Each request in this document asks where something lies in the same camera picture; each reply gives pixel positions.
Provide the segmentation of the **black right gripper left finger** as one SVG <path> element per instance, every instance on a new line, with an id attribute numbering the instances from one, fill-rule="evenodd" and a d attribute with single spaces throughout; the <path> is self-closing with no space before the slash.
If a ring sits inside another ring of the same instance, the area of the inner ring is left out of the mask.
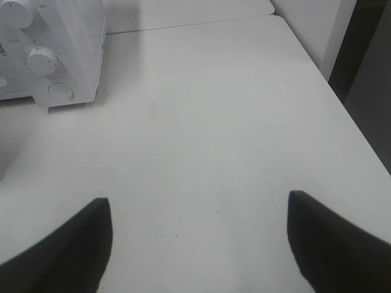
<path id="1" fill-rule="evenodd" d="M 44 239 L 1 264 L 1 292 L 96 292 L 113 240 L 109 200 L 96 198 Z"/>

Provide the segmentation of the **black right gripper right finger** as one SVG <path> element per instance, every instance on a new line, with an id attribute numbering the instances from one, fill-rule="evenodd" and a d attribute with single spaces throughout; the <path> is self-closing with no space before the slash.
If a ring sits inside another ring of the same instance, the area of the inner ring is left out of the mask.
<path id="1" fill-rule="evenodd" d="M 390 292 L 390 244 L 300 190 L 288 197 L 287 236 L 315 292 Z"/>

